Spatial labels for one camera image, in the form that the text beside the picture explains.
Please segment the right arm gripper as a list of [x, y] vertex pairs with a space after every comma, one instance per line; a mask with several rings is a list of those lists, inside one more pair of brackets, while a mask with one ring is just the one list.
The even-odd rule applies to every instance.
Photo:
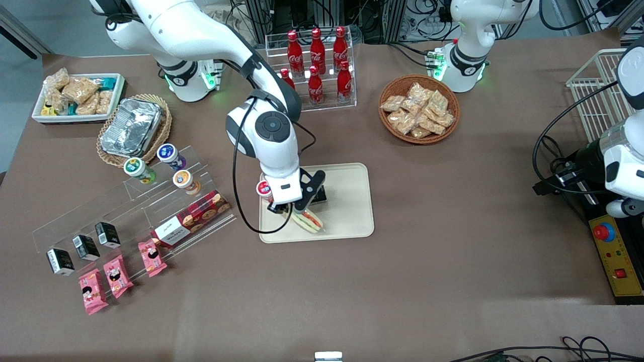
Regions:
[[267, 211], [275, 215], [290, 215], [290, 203], [293, 202], [294, 211], [305, 211], [324, 186], [325, 176], [322, 170], [317, 170], [312, 175], [299, 168], [283, 178], [262, 173], [259, 180], [259, 196], [271, 202], [267, 205]]

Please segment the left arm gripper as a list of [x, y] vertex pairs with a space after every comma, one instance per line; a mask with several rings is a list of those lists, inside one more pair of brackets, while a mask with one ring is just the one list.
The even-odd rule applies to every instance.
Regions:
[[551, 175], [541, 176], [533, 186], [533, 191], [539, 196], [605, 192], [604, 160], [599, 141], [593, 141], [567, 157], [555, 158], [549, 169]]

